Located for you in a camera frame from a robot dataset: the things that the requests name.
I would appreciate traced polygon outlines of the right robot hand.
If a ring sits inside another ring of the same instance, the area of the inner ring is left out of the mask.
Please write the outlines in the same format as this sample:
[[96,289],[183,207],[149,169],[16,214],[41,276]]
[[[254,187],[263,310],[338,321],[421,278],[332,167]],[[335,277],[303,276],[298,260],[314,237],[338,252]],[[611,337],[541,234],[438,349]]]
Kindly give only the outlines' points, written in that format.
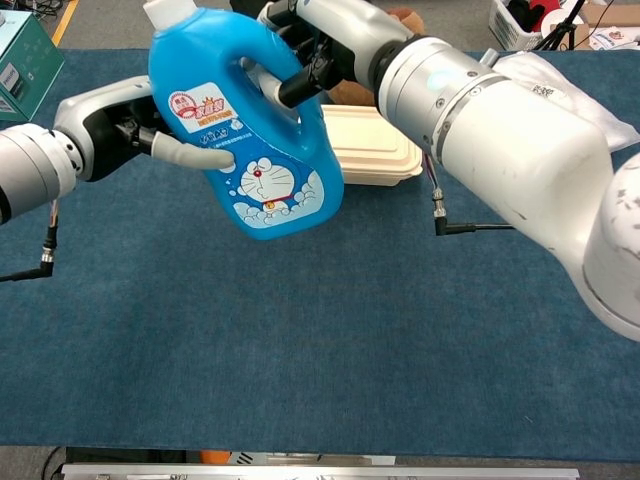
[[425,34],[408,8],[384,10],[369,1],[233,1],[276,33],[302,71],[275,91],[296,106],[321,91],[336,104],[379,106],[380,82],[401,48]]

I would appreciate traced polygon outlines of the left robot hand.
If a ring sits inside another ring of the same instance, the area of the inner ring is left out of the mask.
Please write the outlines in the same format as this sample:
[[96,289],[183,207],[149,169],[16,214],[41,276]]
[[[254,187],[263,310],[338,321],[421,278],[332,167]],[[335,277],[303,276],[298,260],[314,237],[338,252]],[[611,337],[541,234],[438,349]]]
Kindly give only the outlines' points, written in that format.
[[135,76],[61,101],[54,129],[74,142],[83,160],[79,178],[96,182],[139,154],[181,167],[217,170],[234,155],[184,143],[162,119],[146,76]]

